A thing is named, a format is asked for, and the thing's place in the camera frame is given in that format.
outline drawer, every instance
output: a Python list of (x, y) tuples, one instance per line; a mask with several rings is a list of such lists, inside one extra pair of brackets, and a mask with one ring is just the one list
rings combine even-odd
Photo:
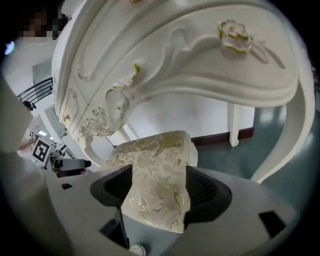
[(88, 104), (82, 96), (73, 74), (70, 73), (59, 114), (60, 122), (70, 133), (75, 130), (87, 107)]
[(143, 17), (141, 11), (151, 2), (162, 0), (143, 0), (132, 3), (129, 0), (108, 0), (96, 15), (86, 31), (73, 59), (71, 70), (76, 82), (83, 92), (85, 100), (90, 103), (108, 73), (135, 44), (127, 41), (121, 46), (124, 34), (137, 17)]

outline gold floral fabric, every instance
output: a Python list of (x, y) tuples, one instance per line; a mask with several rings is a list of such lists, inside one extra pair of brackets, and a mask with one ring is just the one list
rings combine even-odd
[(107, 167), (133, 166), (132, 187), (121, 207), (125, 215), (158, 229), (183, 232), (190, 209), (186, 166), (191, 145), (185, 131), (171, 131), (116, 147)]

